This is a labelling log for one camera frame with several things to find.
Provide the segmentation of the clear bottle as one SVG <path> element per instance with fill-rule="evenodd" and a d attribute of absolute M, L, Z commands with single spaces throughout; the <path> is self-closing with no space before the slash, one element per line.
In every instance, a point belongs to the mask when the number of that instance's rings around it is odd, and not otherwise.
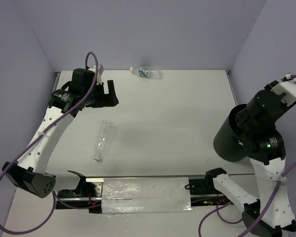
<path fill-rule="evenodd" d="M 94 160 L 102 162 L 103 158 L 111 150 L 117 127 L 110 120 L 103 120 L 98 130 L 94 145 Z"/>

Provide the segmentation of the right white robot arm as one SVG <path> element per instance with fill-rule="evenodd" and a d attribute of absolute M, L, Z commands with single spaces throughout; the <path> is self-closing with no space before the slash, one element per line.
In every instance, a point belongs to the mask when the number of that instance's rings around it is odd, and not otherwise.
<path fill-rule="evenodd" d="M 285 184 L 285 145 L 276 121 L 289 110 L 283 95 L 259 91 L 247 104 L 234 107 L 216 134 L 213 145 L 224 160 L 249 158 L 257 180 L 259 196 L 237 185 L 222 168 L 206 173 L 205 189 L 224 194 L 241 212 L 246 233 L 259 237 L 280 237 L 296 232 Z"/>

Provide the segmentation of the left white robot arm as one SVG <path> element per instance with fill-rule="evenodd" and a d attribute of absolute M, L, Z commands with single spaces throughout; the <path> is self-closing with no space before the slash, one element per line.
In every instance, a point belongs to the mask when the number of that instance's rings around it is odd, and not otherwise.
<path fill-rule="evenodd" d="M 52 191 L 69 190 L 74 196 L 86 193 L 86 177 L 76 171 L 63 174 L 46 173 L 49 159 L 66 128 L 85 107 L 103 108 L 118 105 L 113 80 L 104 91 L 101 73 L 75 69 L 72 79 L 51 94 L 48 107 L 30 142 L 30 148 L 14 163 L 6 162 L 3 169 L 11 183 L 39 198 Z"/>

